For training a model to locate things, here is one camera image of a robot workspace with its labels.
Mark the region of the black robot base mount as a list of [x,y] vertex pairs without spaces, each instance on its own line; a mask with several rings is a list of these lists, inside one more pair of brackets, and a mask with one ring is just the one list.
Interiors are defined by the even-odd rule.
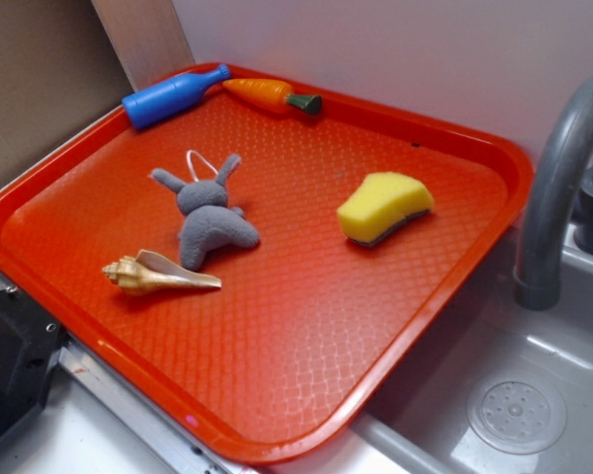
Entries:
[[45,408],[64,327],[25,291],[0,289],[0,449]]

